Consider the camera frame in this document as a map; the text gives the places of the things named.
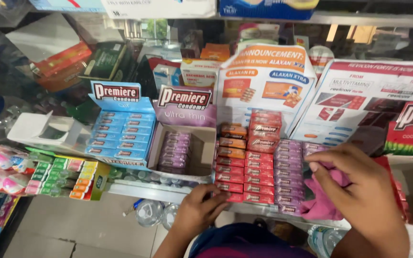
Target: tiled floor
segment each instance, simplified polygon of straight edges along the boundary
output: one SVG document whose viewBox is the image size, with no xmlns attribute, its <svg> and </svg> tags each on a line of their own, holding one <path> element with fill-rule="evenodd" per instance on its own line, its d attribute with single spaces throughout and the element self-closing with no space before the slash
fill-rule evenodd
<svg viewBox="0 0 413 258">
<path fill-rule="evenodd" d="M 141 227 L 134 214 L 123 217 L 137 200 L 109 193 L 104 193 L 99 202 L 36 196 L 4 257 L 150 258 L 167 230 L 162 225 Z M 234 219 L 235 214 L 223 212 L 217 226 Z"/>
</svg>

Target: tree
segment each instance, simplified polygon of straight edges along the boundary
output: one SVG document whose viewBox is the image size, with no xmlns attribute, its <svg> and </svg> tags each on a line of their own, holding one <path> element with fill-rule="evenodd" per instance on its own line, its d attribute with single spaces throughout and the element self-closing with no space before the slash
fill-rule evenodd
<svg viewBox="0 0 413 258">
<path fill-rule="evenodd" d="M 148 19 L 147 20 L 148 27 L 147 27 L 147 33 L 151 38 L 154 37 L 154 20 L 153 19 Z M 167 20 L 166 19 L 157 19 L 156 20 L 156 35 L 157 38 L 160 39 L 165 39 L 167 38 Z"/>
</svg>

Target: pink cloth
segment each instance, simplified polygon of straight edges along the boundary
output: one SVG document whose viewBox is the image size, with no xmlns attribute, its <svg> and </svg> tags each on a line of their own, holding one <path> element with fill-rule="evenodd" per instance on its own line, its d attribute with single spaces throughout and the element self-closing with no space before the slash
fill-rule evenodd
<svg viewBox="0 0 413 258">
<path fill-rule="evenodd" d="M 322 163 L 329 173 L 341 187 L 346 187 L 351 184 L 347 175 L 340 170 L 334 168 L 332 164 Z M 342 220 L 344 217 L 339 212 L 329 197 L 324 193 L 318 180 L 315 178 L 315 174 L 312 175 L 312 179 L 304 180 L 305 184 L 315 194 L 315 199 L 305 201 L 301 203 L 300 210 L 301 216 L 307 220 Z"/>
</svg>

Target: person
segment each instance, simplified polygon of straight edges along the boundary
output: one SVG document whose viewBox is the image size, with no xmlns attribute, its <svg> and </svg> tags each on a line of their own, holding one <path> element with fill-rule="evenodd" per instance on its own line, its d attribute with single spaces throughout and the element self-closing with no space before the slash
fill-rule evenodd
<svg viewBox="0 0 413 258">
<path fill-rule="evenodd" d="M 352 144 L 306 156 L 316 179 L 352 228 L 336 245 L 331 257 L 407 258 L 409 236 L 395 202 L 387 171 Z M 332 162 L 352 184 L 341 188 L 318 162 Z M 216 195 L 205 200 L 210 192 Z M 172 228 L 154 258 L 181 258 L 197 235 L 190 258 L 314 257 L 290 247 L 267 230 L 235 223 L 209 228 L 228 206 L 229 194 L 213 185 L 198 185 L 178 209 Z"/>
</svg>

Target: person's left hand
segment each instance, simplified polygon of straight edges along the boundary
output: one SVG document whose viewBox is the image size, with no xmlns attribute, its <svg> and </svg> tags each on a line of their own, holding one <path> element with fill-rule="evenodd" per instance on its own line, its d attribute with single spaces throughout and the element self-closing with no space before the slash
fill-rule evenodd
<svg viewBox="0 0 413 258">
<path fill-rule="evenodd" d="M 203 201 L 211 191 L 215 197 Z M 229 192 L 221 192 L 214 184 L 198 185 L 181 202 L 171 230 L 176 231 L 179 237 L 192 240 L 213 224 L 227 207 L 229 197 Z"/>
</svg>

